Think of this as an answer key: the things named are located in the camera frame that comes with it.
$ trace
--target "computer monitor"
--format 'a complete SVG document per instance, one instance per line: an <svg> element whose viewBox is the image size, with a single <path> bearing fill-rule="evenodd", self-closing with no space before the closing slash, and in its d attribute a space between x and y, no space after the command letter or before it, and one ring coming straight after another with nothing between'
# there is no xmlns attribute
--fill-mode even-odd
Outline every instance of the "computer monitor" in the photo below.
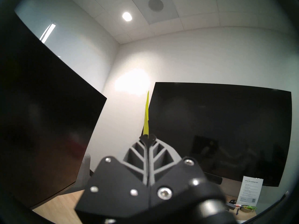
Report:
<svg viewBox="0 0 299 224"><path fill-rule="evenodd" d="M208 83L156 82L149 132L204 172L279 186L290 143L291 92Z"/></svg>

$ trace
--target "black monitor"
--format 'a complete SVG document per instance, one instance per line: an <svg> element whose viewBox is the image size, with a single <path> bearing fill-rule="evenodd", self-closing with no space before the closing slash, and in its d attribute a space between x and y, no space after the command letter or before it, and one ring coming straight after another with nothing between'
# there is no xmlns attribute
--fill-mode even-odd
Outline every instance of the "black monitor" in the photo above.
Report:
<svg viewBox="0 0 299 224"><path fill-rule="evenodd" d="M75 181L106 98L14 15L2 30L0 184L36 207Z"/></svg>
<svg viewBox="0 0 299 224"><path fill-rule="evenodd" d="M279 186L290 143L291 92L207 83L156 82L149 131L204 172Z"/></svg>

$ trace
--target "wooden table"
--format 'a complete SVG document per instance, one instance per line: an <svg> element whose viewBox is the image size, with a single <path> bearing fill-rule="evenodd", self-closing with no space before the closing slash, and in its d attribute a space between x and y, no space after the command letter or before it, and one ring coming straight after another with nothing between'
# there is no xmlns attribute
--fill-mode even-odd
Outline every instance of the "wooden table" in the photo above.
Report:
<svg viewBox="0 0 299 224"><path fill-rule="evenodd" d="M56 224L81 224L82 222L78 218L74 208L83 192L84 190L81 190L57 196L45 204L35 208L33 211ZM236 197L232 196L226 196L226 199L228 202L232 199L237 200ZM256 216L255 211L245 213L241 210L239 210L238 215L236 215L237 209L238 208L236 207L234 210L229 210L236 220L248 220Z"/></svg>

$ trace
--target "ceiling light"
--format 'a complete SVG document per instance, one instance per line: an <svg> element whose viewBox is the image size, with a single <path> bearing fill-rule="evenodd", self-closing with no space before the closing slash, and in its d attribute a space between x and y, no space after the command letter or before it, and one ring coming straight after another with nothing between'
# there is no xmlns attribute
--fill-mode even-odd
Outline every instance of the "ceiling light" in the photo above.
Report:
<svg viewBox="0 0 299 224"><path fill-rule="evenodd" d="M125 12L123 14L123 19L125 19L125 21L131 21L132 20L132 16L128 12Z"/></svg>
<svg viewBox="0 0 299 224"><path fill-rule="evenodd" d="M55 26L56 25L51 24L51 25L48 26L48 28L46 28L46 30L44 31L43 35L40 37L40 40L42 39L42 43L44 43L48 39L50 33L53 31L53 29L55 28Z"/></svg>

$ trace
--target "meeting room instruction card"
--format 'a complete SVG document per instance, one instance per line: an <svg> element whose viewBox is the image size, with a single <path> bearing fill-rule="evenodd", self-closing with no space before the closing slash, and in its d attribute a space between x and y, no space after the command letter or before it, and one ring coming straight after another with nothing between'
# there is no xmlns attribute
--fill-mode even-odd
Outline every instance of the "meeting room instruction card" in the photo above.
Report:
<svg viewBox="0 0 299 224"><path fill-rule="evenodd" d="M264 179L243 176L238 205L256 206Z"/></svg>

